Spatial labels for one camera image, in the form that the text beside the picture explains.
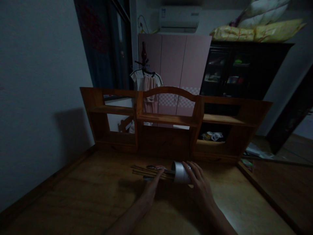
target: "white wall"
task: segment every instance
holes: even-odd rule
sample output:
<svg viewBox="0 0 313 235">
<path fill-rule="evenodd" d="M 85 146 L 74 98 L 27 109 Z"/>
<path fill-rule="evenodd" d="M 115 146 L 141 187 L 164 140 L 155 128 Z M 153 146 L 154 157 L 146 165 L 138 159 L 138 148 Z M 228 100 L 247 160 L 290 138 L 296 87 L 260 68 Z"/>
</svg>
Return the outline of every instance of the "white wall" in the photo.
<svg viewBox="0 0 313 235">
<path fill-rule="evenodd" d="M 293 131 L 293 134 L 313 140 L 313 115 L 307 115 Z"/>
<path fill-rule="evenodd" d="M 93 144 L 73 0 L 0 3 L 0 211 Z"/>
<path fill-rule="evenodd" d="M 137 17 L 139 15 L 145 17 L 149 32 L 159 28 L 158 12 L 158 8 L 149 8 L 145 0 L 137 0 Z M 241 12 L 242 10 L 203 10 L 195 34 L 209 35 L 214 28 L 228 25 Z M 295 45 L 290 49 L 265 95 L 264 100 L 273 102 L 273 106 L 260 126 L 258 135 L 267 135 L 313 62 L 312 12 L 310 10 L 288 10 L 280 21 L 298 18 L 304 18 L 308 24 L 287 41 L 288 43 L 295 43 Z"/>
<path fill-rule="evenodd" d="M 124 99 L 119 99 L 119 100 L 106 101 L 105 104 L 132 108 L 134 106 L 134 99 L 124 98 Z M 115 131 L 115 132 L 122 131 L 120 129 L 121 120 L 125 120 L 127 117 L 128 116 L 126 115 L 108 114 L 110 131 Z"/>
</svg>

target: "white shirt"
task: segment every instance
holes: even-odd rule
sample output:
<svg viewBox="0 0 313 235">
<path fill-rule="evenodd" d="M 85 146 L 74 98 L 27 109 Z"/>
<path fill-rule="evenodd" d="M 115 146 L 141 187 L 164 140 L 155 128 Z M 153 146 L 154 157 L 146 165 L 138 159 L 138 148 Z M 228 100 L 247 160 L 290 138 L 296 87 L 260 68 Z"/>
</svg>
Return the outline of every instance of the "white shirt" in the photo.
<svg viewBox="0 0 313 235">
<path fill-rule="evenodd" d="M 149 74 L 149 73 L 144 73 L 146 76 L 150 76 L 156 80 L 156 86 L 160 87 L 163 86 L 163 81 L 162 78 L 159 74 L 155 73 Z M 143 91 L 143 71 L 140 70 L 135 70 L 130 74 L 131 78 L 133 79 L 134 83 L 136 84 L 137 91 Z"/>
</svg>

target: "wooden stick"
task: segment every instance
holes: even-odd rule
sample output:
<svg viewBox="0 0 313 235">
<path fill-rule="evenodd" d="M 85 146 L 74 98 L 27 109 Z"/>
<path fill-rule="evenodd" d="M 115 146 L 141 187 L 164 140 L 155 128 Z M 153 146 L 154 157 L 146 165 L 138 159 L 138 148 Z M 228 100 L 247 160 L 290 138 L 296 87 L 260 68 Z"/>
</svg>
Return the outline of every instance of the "wooden stick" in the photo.
<svg viewBox="0 0 313 235">
<path fill-rule="evenodd" d="M 137 173 L 137 172 L 133 172 L 133 174 L 135 174 L 135 175 L 141 175 L 141 176 L 147 176 L 147 177 L 149 177 L 148 175 L 145 175 L 145 174 L 142 174 L 142 173 Z M 169 178 L 164 178 L 164 177 L 161 177 L 160 179 L 173 181 L 172 179 L 169 179 Z"/>
<path fill-rule="evenodd" d="M 136 169 L 136 170 L 145 171 L 145 172 L 158 173 L 157 170 L 147 169 L 147 168 L 143 168 L 143 167 L 136 166 L 136 165 L 133 165 L 133 166 L 131 166 L 130 168 L 133 168 L 133 169 Z M 164 172 L 163 175 L 166 175 L 166 176 L 174 176 L 172 173 L 168 173 L 168 172 Z"/>
<path fill-rule="evenodd" d="M 148 172 L 144 172 L 144 171 L 133 170 L 133 173 L 135 173 L 135 172 L 144 174 L 146 176 L 151 176 L 151 177 L 155 177 L 156 176 L 155 173 L 148 173 Z M 174 180 L 174 177 L 170 177 L 170 176 L 166 176 L 166 175 L 161 175 L 161 178 L 167 178 L 167 179 L 170 179 L 170 180 Z"/>
<path fill-rule="evenodd" d="M 133 170 L 133 172 L 142 173 L 142 174 L 146 174 L 146 175 L 151 175 L 151 176 L 154 176 L 154 177 L 157 175 L 157 174 L 155 174 L 155 173 L 144 172 L 144 171 L 139 171 L 139 170 Z M 165 178 L 169 178 L 169 179 L 174 179 L 173 176 L 167 176 L 167 175 L 161 175 L 161 177 L 165 177 Z"/>
</svg>

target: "air conditioner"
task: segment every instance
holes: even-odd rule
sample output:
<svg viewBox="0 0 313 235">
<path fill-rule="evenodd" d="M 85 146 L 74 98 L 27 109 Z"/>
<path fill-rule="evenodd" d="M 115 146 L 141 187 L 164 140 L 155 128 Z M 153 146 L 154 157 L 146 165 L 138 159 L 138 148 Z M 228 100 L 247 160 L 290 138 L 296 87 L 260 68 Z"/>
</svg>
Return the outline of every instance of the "air conditioner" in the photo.
<svg viewBox="0 0 313 235">
<path fill-rule="evenodd" d="M 160 7 L 160 31 L 195 33 L 199 24 L 201 7 Z"/>
</svg>

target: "pink wardrobe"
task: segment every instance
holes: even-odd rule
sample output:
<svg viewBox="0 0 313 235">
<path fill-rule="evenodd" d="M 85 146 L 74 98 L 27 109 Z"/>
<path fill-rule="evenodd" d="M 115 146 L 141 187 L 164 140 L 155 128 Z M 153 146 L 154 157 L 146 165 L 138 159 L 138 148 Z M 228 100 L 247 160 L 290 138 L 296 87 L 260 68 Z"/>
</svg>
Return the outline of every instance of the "pink wardrobe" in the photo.
<svg viewBox="0 0 313 235">
<path fill-rule="evenodd" d="M 150 69 L 161 75 L 164 86 L 182 88 L 198 95 L 209 54 L 211 36 L 139 34 L 138 53 L 146 44 Z M 174 94 L 160 94 L 158 113 L 192 116 L 194 102 Z M 158 124 L 163 127 L 173 125 Z"/>
</svg>

